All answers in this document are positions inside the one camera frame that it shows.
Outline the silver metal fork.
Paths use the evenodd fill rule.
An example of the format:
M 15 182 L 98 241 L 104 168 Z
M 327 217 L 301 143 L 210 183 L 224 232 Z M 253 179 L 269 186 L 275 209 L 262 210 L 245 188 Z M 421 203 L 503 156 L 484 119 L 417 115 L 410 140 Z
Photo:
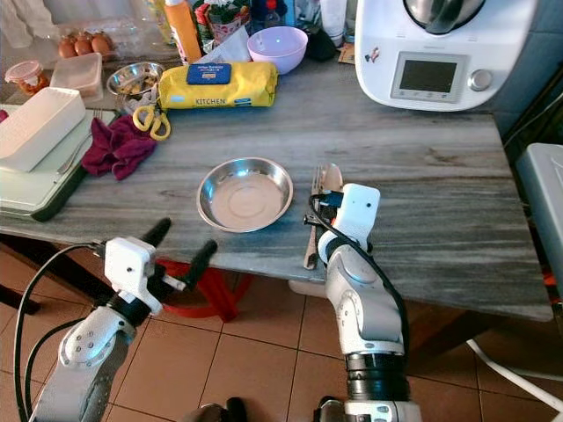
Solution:
M 321 164 L 317 168 L 317 176 L 313 179 L 311 194 L 319 194 L 322 192 L 322 181 L 325 177 L 325 165 Z M 318 225 L 312 224 L 310 230 L 309 241 L 307 241 L 304 253 L 304 268 L 307 270 L 315 269 L 317 266 L 317 241 L 318 241 Z

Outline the silver metal spoon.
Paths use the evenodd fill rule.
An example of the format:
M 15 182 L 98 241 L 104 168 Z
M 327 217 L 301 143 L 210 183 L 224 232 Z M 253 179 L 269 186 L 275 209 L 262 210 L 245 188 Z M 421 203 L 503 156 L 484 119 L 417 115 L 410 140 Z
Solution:
M 343 177 L 337 164 L 328 164 L 321 180 L 321 193 L 342 192 Z

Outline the red mesh bag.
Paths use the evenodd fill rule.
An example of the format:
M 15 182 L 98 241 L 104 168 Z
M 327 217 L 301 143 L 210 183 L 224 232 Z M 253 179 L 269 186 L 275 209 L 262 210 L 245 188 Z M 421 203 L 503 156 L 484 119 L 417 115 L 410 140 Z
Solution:
M 221 270 L 209 268 L 194 285 L 194 290 L 202 294 L 208 306 L 186 307 L 164 302 L 164 311 L 186 318 L 220 317 L 223 322 L 228 323 L 238 316 L 238 301 L 251 286 L 250 279 L 246 277 L 237 278 L 237 281 L 235 287 L 230 287 Z

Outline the white plastic tub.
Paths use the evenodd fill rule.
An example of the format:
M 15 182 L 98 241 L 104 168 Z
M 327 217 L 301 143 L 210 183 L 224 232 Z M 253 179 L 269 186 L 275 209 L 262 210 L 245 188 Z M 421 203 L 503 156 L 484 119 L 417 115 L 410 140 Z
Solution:
M 294 293 L 305 296 L 326 298 L 325 284 L 315 284 L 315 282 L 307 280 L 294 279 L 287 281 L 287 284 L 289 284 L 289 288 L 292 289 Z

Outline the maroon cloth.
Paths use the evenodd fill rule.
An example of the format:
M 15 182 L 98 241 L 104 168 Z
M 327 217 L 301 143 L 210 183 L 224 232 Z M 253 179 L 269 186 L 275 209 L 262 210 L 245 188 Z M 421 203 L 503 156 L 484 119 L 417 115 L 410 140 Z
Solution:
M 90 132 L 92 144 L 81 165 L 96 177 L 111 172 L 118 181 L 124 180 L 157 148 L 157 141 L 146 130 L 136 128 L 129 115 L 118 116 L 108 125 L 93 118 Z

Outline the pale green tray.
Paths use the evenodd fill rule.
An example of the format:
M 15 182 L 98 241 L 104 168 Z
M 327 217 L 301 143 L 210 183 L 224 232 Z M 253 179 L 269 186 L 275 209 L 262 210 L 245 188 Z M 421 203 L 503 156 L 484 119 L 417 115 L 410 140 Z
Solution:
M 101 110 L 87 116 L 31 171 L 0 168 L 0 212 L 21 220 L 45 222 L 60 212 L 87 172 L 81 158 L 92 144 L 90 125 Z

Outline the black robot left foot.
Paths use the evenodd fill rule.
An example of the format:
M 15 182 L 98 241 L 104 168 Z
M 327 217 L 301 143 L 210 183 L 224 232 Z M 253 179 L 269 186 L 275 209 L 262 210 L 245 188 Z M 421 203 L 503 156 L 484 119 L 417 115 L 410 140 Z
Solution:
M 181 417 L 179 422 L 248 422 L 245 402 L 230 397 L 225 404 L 204 404 Z

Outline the yellow kitchen wipes pack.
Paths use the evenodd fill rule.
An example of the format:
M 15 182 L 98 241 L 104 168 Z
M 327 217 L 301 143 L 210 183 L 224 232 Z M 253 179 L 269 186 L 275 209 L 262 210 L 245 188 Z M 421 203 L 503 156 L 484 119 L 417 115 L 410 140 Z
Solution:
M 167 69 L 158 80 L 165 110 L 269 107 L 279 72 L 270 62 L 213 62 Z

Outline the small steel bowl with food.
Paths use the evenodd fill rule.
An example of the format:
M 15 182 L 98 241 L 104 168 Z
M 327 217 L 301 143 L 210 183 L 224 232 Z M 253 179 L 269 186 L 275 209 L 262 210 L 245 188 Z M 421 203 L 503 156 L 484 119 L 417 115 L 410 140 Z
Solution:
M 135 62 L 117 69 L 106 82 L 106 88 L 117 96 L 138 96 L 157 87 L 164 65 L 157 62 Z

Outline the black cloth pouch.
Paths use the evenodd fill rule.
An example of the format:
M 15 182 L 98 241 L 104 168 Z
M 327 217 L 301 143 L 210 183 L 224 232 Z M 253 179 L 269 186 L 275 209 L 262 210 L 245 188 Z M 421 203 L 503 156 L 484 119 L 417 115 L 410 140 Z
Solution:
M 305 59 L 326 62 L 338 59 L 339 51 L 333 39 L 323 31 L 307 32 Z

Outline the clear plastic food container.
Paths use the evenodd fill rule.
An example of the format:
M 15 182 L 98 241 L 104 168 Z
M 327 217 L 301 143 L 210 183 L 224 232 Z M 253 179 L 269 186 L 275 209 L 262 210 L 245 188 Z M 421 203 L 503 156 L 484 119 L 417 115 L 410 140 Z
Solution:
M 54 64 L 51 87 L 79 91 L 84 100 L 102 98 L 102 56 L 89 53 L 60 59 Z

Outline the clear plastic egg carton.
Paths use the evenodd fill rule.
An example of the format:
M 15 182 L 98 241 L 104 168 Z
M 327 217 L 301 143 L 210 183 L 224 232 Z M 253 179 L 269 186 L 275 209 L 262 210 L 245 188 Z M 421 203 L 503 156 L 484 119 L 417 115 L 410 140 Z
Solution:
M 109 51 L 101 53 L 104 62 L 121 62 L 145 57 L 156 57 L 165 52 L 165 44 L 158 39 L 158 33 L 151 31 L 149 25 L 132 18 L 109 18 L 83 23 L 59 24 L 59 33 L 53 37 L 56 51 L 69 41 L 76 44 L 82 36 L 93 41 L 101 36 L 107 40 Z

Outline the floral patterned container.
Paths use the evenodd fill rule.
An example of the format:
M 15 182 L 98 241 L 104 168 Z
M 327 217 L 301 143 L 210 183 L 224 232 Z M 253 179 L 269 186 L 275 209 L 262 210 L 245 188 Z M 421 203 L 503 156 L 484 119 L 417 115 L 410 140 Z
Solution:
M 250 20 L 251 0 L 202 0 L 205 23 L 213 39 L 222 43 Z

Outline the grey plastic crate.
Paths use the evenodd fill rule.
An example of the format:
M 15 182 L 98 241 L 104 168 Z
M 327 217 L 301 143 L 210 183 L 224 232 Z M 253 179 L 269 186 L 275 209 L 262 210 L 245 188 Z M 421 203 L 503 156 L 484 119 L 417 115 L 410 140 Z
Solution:
M 517 162 L 532 220 L 563 294 L 563 145 L 532 143 Z

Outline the white kitchen food processor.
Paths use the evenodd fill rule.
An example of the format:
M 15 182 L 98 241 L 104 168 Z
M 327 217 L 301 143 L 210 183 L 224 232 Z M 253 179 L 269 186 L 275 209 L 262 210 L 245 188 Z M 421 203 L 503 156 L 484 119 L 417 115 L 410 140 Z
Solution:
M 510 76 L 537 0 L 359 0 L 355 75 L 389 107 L 459 112 Z

